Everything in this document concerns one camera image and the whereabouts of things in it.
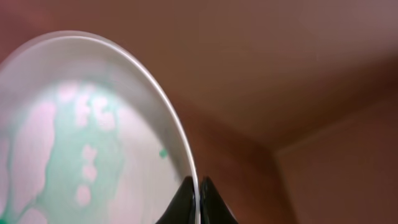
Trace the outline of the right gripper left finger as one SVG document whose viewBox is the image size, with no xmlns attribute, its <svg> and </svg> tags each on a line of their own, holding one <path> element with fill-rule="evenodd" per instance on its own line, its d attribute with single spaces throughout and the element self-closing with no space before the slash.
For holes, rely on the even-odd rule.
<svg viewBox="0 0 398 224">
<path fill-rule="evenodd" d="M 195 224 L 195 209 L 193 179 L 186 176 L 166 211 L 155 224 Z"/>
</svg>

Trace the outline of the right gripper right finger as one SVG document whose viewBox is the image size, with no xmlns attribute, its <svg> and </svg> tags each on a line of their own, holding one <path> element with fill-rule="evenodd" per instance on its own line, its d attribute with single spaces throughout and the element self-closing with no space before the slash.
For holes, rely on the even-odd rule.
<svg viewBox="0 0 398 224">
<path fill-rule="evenodd" d="M 200 212 L 201 224 L 238 224 L 209 177 L 200 186 Z"/>
</svg>

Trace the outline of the white plate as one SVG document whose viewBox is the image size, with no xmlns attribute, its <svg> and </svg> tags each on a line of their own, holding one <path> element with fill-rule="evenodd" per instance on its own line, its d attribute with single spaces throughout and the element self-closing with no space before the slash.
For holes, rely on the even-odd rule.
<svg viewBox="0 0 398 224">
<path fill-rule="evenodd" d="M 198 179 L 149 71 L 98 35 L 38 36 L 1 64 L 1 222 L 156 223 Z"/>
</svg>

